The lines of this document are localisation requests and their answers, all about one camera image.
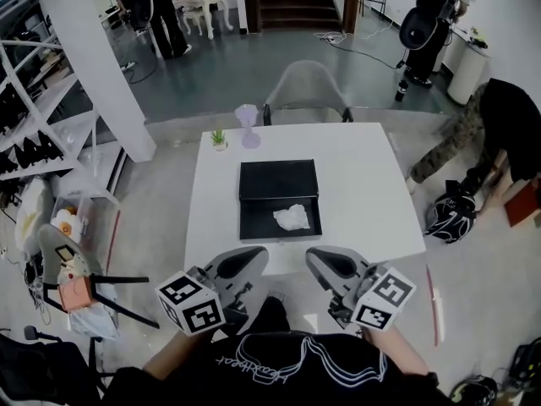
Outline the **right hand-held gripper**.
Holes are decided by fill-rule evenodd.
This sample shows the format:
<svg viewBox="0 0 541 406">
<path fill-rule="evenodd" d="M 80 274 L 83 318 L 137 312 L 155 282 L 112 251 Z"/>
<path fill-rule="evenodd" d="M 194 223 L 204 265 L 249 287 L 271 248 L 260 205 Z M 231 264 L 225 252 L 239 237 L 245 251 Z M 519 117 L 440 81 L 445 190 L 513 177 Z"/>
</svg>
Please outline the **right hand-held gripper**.
<svg viewBox="0 0 541 406">
<path fill-rule="evenodd" d="M 306 250 L 305 260 L 331 293 L 328 313 L 341 328 L 355 324 L 385 332 L 416 291 L 396 268 L 370 263 L 351 249 L 315 246 Z"/>
</svg>

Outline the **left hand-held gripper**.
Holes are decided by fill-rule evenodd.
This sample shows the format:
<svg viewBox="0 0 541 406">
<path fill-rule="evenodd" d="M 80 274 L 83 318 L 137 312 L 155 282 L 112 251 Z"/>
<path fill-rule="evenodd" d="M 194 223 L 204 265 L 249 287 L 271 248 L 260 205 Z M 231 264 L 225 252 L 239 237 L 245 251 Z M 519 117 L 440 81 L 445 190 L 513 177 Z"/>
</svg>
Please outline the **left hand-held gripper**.
<svg viewBox="0 0 541 406">
<path fill-rule="evenodd" d="M 206 266 L 177 272 L 155 288 L 167 317 L 185 335 L 221 329 L 237 334 L 249 319 L 243 296 L 260 279 L 269 261 L 263 246 L 221 253 Z"/>
</svg>

